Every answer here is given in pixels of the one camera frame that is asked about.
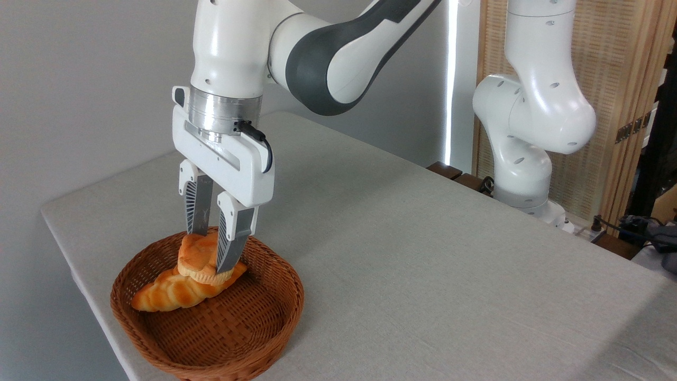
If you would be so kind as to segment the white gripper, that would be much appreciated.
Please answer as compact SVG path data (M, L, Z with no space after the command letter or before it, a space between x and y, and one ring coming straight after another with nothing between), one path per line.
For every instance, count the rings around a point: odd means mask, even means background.
M248 237L255 232L257 206L273 195L274 165L269 164L269 150L240 132L238 125L251 121L257 127L262 96L261 86L229 95L193 86L172 89L176 102L172 140L188 159L179 167L188 234L207 235L213 181L226 190L217 197L217 274L232 270L239 262Z

